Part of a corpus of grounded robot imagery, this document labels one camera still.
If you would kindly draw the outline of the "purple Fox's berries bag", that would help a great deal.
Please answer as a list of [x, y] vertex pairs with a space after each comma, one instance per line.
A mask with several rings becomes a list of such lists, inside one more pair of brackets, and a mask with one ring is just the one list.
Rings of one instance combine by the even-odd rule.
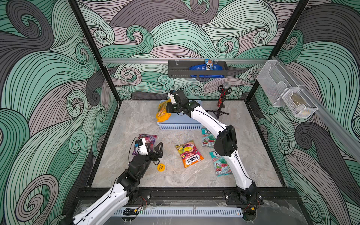
[[[154, 149], [153, 145], [155, 144], [155, 141], [156, 141], [157, 137], [158, 137], [157, 135], [139, 134], [139, 137], [136, 138], [136, 140], [138, 140], [140, 138], [145, 138], [146, 139], [146, 147], [147, 147], [147, 150], [148, 150], [148, 153], [149, 153], [150, 150]], [[135, 144], [134, 144], [134, 150], [133, 150], [132, 154], [133, 155], [138, 155], [135, 152]]]

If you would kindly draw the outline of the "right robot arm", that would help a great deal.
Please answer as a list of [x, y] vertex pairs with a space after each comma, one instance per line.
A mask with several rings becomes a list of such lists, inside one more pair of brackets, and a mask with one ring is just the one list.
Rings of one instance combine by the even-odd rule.
[[168, 93], [171, 103], [166, 106], [168, 113], [181, 113], [198, 121], [216, 138], [214, 150], [222, 156], [234, 175], [240, 201], [246, 206], [260, 205], [257, 186], [252, 180], [239, 157], [237, 151], [237, 136], [234, 126], [225, 125], [211, 116], [196, 101], [188, 100], [183, 90], [171, 90]]

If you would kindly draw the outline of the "orange Fox's fruits bag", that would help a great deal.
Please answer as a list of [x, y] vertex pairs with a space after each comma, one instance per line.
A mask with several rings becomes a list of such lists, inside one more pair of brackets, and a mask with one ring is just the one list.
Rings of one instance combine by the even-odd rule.
[[191, 165], [196, 164], [197, 162], [204, 160], [204, 157], [199, 152], [193, 140], [176, 145], [175, 148], [182, 159], [184, 168], [187, 168]]

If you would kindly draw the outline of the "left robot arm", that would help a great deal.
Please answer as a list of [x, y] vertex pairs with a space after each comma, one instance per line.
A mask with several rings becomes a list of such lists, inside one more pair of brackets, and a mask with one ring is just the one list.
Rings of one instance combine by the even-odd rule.
[[140, 180], [144, 177], [151, 162], [163, 157], [163, 143], [154, 147], [148, 155], [136, 155], [113, 186], [95, 203], [74, 217], [65, 217], [61, 225], [102, 225], [118, 209], [138, 198]]

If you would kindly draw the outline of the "yellow mango candy bag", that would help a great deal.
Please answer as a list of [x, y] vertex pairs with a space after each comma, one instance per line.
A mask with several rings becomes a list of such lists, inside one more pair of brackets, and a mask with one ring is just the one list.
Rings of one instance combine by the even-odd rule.
[[157, 114], [156, 114], [156, 119], [157, 122], [161, 123], [161, 122], [165, 122], [166, 120], [168, 120], [171, 117], [171, 113], [167, 112], [166, 106], [168, 103], [171, 103], [171, 100], [165, 100], [163, 102], [161, 102], [158, 105], [158, 110], [157, 110]]

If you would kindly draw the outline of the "green Fox's mint bag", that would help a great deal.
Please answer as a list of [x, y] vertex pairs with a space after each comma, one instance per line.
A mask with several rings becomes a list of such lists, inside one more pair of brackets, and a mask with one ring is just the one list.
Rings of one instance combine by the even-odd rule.
[[202, 147], [213, 147], [216, 137], [205, 127], [202, 128]]
[[224, 175], [232, 174], [231, 169], [223, 156], [220, 156], [215, 151], [209, 152], [209, 155], [212, 159], [216, 176], [224, 176]]

